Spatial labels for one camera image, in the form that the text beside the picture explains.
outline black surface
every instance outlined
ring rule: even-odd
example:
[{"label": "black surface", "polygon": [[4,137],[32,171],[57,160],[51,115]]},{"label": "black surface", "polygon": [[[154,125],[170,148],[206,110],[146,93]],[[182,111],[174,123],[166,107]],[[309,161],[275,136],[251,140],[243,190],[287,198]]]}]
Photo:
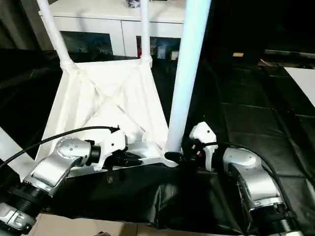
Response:
[{"label": "black surface", "polygon": [[[169,120],[176,64],[155,60],[152,72]],[[37,95],[40,86],[47,89],[45,82],[38,80],[36,89],[30,86],[28,93]],[[40,98],[49,107],[53,98],[46,94]],[[46,116],[41,118],[45,124],[48,113],[39,113]],[[4,114],[6,120],[13,115]],[[263,153],[281,176],[303,233],[310,236],[315,235],[314,114],[310,101],[281,68],[214,68],[203,61],[199,63],[186,135],[198,122],[206,121],[218,141],[236,142]],[[32,136],[28,129],[43,131],[36,122],[18,127],[9,122],[6,125],[12,133],[22,129],[20,139],[24,138],[24,142]],[[108,183],[107,173],[68,179],[46,211],[69,218],[137,222],[156,228],[232,235],[253,233],[247,230],[249,221],[243,215],[237,186],[225,176],[165,166],[130,168],[112,175],[113,183]]]}]

